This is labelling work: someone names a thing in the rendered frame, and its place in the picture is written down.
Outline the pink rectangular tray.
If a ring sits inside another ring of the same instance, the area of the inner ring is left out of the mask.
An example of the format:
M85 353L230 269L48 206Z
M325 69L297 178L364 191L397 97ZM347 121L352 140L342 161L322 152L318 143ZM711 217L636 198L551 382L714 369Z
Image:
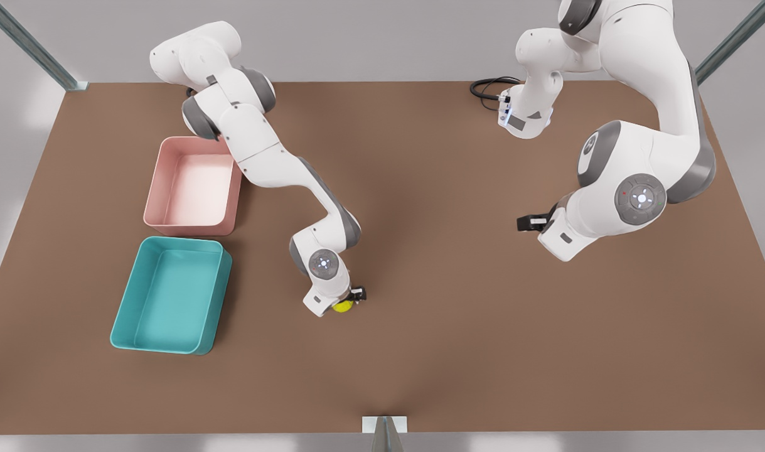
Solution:
M167 137L159 146L143 221L171 237L229 235L242 178L224 141Z

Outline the teal rectangular tray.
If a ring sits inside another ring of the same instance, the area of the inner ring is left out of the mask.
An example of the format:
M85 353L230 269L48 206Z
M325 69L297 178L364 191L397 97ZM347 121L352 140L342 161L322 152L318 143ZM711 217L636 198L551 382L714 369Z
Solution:
M153 235L139 246L113 347L182 355L213 348L233 259L215 240Z

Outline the silver frame post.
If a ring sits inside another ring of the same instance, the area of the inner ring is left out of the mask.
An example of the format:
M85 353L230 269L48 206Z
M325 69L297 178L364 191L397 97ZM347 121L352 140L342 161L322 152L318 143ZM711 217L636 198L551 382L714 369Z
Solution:
M362 433L373 434L372 452L405 452L400 434L406 433L407 417L362 417Z
M0 29L62 89L67 92L83 92L88 89L87 81L76 80L1 3Z
M707 55L695 69L697 85L701 85L720 68L744 43L765 24L765 0L755 8Z

